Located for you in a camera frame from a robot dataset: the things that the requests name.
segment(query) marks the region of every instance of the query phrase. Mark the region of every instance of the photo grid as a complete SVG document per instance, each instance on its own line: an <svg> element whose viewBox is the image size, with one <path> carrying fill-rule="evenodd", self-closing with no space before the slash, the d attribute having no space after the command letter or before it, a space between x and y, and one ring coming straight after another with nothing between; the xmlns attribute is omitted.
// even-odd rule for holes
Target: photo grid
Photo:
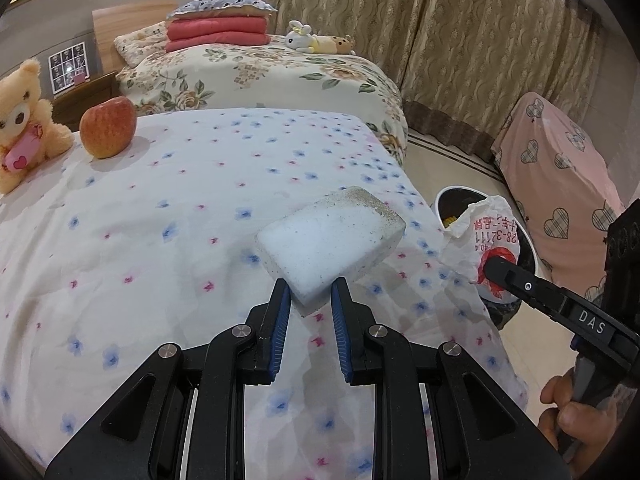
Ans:
<svg viewBox="0 0 640 480"><path fill-rule="evenodd" d="M54 94L73 86L74 77L83 73L84 79L89 79L84 41L49 56L49 75Z"/></svg>

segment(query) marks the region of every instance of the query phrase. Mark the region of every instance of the red apple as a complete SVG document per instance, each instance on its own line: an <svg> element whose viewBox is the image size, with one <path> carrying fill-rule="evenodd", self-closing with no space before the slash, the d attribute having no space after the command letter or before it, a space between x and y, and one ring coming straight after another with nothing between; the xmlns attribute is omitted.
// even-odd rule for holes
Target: red apple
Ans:
<svg viewBox="0 0 640 480"><path fill-rule="evenodd" d="M80 140L95 158L124 150L136 133L136 107L126 97L114 97L89 108L80 119Z"/></svg>

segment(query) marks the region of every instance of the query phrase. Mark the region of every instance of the melamine sponge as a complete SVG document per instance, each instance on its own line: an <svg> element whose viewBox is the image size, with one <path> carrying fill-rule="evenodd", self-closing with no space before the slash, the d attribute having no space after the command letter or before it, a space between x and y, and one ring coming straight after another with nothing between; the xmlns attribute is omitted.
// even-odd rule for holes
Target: melamine sponge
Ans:
<svg viewBox="0 0 640 480"><path fill-rule="evenodd" d="M406 224L361 187L348 187L277 220L255 237L267 271L289 284L302 316L329 301L339 276L363 277L396 248Z"/></svg>

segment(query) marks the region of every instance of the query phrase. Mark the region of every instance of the wall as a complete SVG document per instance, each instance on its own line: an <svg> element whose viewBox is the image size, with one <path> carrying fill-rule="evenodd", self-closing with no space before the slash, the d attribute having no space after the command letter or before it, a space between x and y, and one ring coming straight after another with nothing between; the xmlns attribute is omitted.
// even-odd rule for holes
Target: wall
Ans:
<svg viewBox="0 0 640 480"><path fill-rule="evenodd" d="M640 66L620 148L609 163L609 176L627 205L640 192Z"/></svg>
<svg viewBox="0 0 640 480"><path fill-rule="evenodd" d="M92 10L138 1L142 0L30 0L12 7L0 18L0 76L36 57L43 67L43 94L50 97L47 57L81 41L86 43L90 73L100 73Z"/></svg>
<svg viewBox="0 0 640 480"><path fill-rule="evenodd" d="M607 37L582 126L626 204L640 183L640 64L624 36Z"/></svg>

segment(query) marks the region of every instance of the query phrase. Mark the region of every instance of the floral bedsheet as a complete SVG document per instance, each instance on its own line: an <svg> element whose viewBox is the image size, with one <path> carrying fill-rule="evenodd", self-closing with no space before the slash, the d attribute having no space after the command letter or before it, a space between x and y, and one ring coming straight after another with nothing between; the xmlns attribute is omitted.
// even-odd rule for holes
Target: floral bedsheet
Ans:
<svg viewBox="0 0 640 480"><path fill-rule="evenodd" d="M158 52L118 74L140 115L204 108L267 107L360 118L402 164L407 124L396 85L359 56L301 54L272 36L265 46L207 44Z"/></svg>

